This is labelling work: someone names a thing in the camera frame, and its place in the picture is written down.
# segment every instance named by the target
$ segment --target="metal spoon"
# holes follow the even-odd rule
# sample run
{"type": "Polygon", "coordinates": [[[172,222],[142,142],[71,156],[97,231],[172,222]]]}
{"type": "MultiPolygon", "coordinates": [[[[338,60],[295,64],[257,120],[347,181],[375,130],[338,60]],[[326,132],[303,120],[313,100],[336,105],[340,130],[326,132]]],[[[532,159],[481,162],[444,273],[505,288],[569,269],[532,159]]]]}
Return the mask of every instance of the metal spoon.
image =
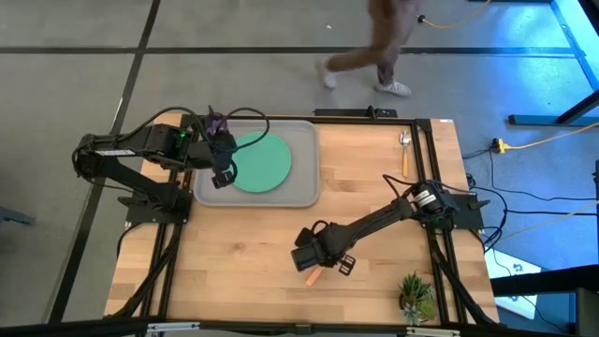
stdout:
{"type": "Polygon", "coordinates": [[[403,155],[402,155],[402,176],[403,178],[408,177],[408,146],[410,146],[410,141],[412,138],[407,131],[403,131],[400,134],[400,144],[403,147],[403,155]]]}

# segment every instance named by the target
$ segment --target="yellow cable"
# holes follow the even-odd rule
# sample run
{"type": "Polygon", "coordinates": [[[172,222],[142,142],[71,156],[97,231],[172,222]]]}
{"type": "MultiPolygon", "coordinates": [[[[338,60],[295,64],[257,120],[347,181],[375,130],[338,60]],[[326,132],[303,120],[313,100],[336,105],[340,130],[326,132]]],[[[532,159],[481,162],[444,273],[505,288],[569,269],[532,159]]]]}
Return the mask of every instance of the yellow cable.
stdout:
{"type": "Polygon", "coordinates": [[[534,225],[534,226],[526,227],[526,228],[524,228],[523,230],[519,230],[519,231],[517,231],[517,232],[514,232],[514,233],[512,233],[512,234],[510,234],[510,235],[508,235],[508,236],[502,237],[502,238],[501,238],[501,241],[505,241],[505,240],[507,240],[507,239],[509,239],[509,238],[515,237],[515,236],[517,236],[517,235],[519,235],[519,234],[522,234],[522,233],[523,233],[523,232],[525,232],[525,231],[529,231],[529,230],[532,230],[532,229],[536,229],[536,228],[539,228],[539,227],[543,227],[543,226],[546,226],[546,225],[552,224],[552,223],[554,223],[554,222],[561,221],[561,220],[563,220],[563,219],[565,219],[565,218],[568,218],[568,217],[570,217],[570,216],[576,215],[577,213],[580,213],[580,212],[586,211],[586,210],[588,210],[589,208],[596,206],[597,204],[599,204],[599,201],[595,201],[594,203],[592,203],[592,204],[590,204],[590,205],[584,206],[584,207],[582,207],[582,208],[580,208],[580,209],[578,209],[578,210],[575,210],[575,211],[573,211],[573,212],[570,212],[570,213],[568,213],[568,214],[566,214],[566,215],[561,215],[561,216],[558,216],[558,217],[554,217],[554,218],[552,218],[552,219],[549,219],[549,220],[547,220],[547,221],[544,221],[544,222],[542,222],[542,223],[540,223],[540,224],[538,224],[538,225],[534,225]]]}
{"type": "Polygon", "coordinates": [[[564,137],[567,137],[567,136],[570,136],[570,135],[574,135],[574,134],[577,134],[579,132],[592,129],[592,128],[596,127],[596,126],[599,126],[599,122],[591,124],[589,126],[582,127],[582,128],[580,128],[580,129],[578,129],[576,131],[568,132],[566,134],[558,135],[558,136],[551,137],[551,138],[548,138],[548,139],[539,140],[539,141],[532,142],[532,143],[526,144],[526,145],[510,146],[510,145],[507,145],[506,143],[504,143],[504,148],[506,150],[521,150],[521,149],[526,149],[526,148],[529,148],[529,147],[533,147],[535,145],[544,144],[546,142],[549,142],[549,141],[552,141],[552,140],[555,140],[555,139],[560,139],[560,138],[564,138],[564,137]]]}
{"type": "Polygon", "coordinates": [[[429,25],[429,26],[432,26],[432,27],[435,27],[435,28],[439,28],[439,29],[451,29],[451,28],[455,28],[455,27],[458,27],[458,26],[461,26],[461,25],[467,23],[468,21],[470,21],[471,19],[473,19],[475,16],[477,16],[480,13],[482,13],[483,9],[485,9],[487,7],[487,5],[490,4],[491,1],[492,0],[487,0],[487,2],[484,5],[482,5],[480,8],[478,8],[477,10],[475,10],[472,14],[470,14],[470,16],[468,16],[468,17],[466,17],[466,18],[464,18],[464,19],[462,19],[462,20],[460,20],[458,22],[454,22],[454,23],[451,23],[451,24],[448,24],[448,25],[436,24],[436,23],[430,22],[430,21],[428,21],[428,20],[426,20],[424,18],[422,19],[422,21],[424,23],[426,23],[427,25],[429,25]]]}

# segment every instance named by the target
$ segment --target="white sneaker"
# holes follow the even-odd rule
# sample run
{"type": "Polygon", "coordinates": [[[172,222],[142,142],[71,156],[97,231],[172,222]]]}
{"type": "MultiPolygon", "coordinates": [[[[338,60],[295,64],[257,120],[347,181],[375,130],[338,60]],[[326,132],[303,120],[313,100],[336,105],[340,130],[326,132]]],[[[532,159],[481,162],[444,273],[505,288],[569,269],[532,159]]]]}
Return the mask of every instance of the white sneaker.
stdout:
{"type": "Polygon", "coordinates": [[[390,93],[401,97],[407,97],[412,94],[412,90],[410,90],[410,88],[408,88],[404,84],[399,83],[398,81],[393,81],[393,83],[389,85],[376,83],[374,85],[374,90],[376,90],[377,92],[390,93]]]}
{"type": "Polygon", "coordinates": [[[337,86],[337,78],[335,73],[330,72],[322,61],[316,62],[316,72],[320,76],[320,80],[326,88],[333,90],[337,86]]]}

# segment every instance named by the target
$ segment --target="concrete floor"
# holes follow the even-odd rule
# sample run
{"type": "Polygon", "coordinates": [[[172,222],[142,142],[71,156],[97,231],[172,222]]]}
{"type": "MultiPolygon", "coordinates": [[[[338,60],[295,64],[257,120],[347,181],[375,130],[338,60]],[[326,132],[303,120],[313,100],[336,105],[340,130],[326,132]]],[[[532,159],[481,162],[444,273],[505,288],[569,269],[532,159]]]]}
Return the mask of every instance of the concrete floor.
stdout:
{"type": "MultiPolygon", "coordinates": [[[[137,46],[151,2],[0,0],[0,47],[137,46]]],[[[579,16],[572,2],[560,3],[567,19],[579,16]]],[[[478,6],[462,0],[426,0],[422,12],[445,23],[478,6]]],[[[363,7],[363,0],[163,1],[149,45],[360,46],[369,35],[363,7]]],[[[596,37],[585,24],[573,31],[581,36],[580,44],[595,66],[590,46],[596,37]]],[[[568,47],[568,43],[548,5],[494,4],[454,30],[418,26],[409,46],[568,47]]],[[[488,146],[495,137],[515,145],[569,130],[513,127],[505,119],[512,113],[560,114],[592,92],[571,56],[403,55],[397,78],[412,88],[412,97],[373,92],[372,68],[342,74],[339,88],[330,93],[314,75],[314,61],[324,57],[147,55],[123,131],[171,105],[200,112],[208,104],[221,111],[250,106],[271,114],[374,105],[396,109],[402,117],[456,120],[462,152],[469,153],[488,146]]],[[[88,191],[88,185],[76,179],[68,156],[84,133],[109,131],[132,59],[132,55],[0,55],[0,204],[37,218],[32,227],[0,225],[0,326],[44,319],[88,191]]],[[[498,157],[496,183],[543,196],[593,197],[598,132],[498,157]]],[[[487,157],[468,161],[466,168],[479,185],[489,186],[487,157]]],[[[102,315],[116,241],[123,230],[125,209],[116,201],[119,195],[103,192],[66,311],[68,320],[102,315]]],[[[506,198],[510,208],[518,210],[568,211],[584,204],[506,198]]],[[[501,213],[499,202],[493,202],[483,211],[486,224],[496,226],[501,213]]],[[[506,233],[546,219],[510,215],[506,233]]],[[[597,262],[596,230],[591,217],[569,219],[497,247],[550,269],[585,265],[597,262]]]]}

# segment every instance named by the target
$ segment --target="orange stick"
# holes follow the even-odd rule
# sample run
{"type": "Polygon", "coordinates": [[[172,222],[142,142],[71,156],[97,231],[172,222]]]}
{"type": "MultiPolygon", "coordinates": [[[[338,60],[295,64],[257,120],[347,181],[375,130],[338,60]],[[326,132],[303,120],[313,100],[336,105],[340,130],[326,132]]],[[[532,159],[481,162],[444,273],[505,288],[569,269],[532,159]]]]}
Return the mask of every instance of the orange stick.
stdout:
{"type": "Polygon", "coordinates": [[[310,277],[308,277],[308,279],[306,280],[306,285],[307,286],[312,286],[314,284],[314,282],[316,282],[316,280],[318,279],[318,277],[320,276],[320,274],[322,273],[322,271],[324,270],[324,267],[316,267],[312,273],[310,274],[310,277]]]}

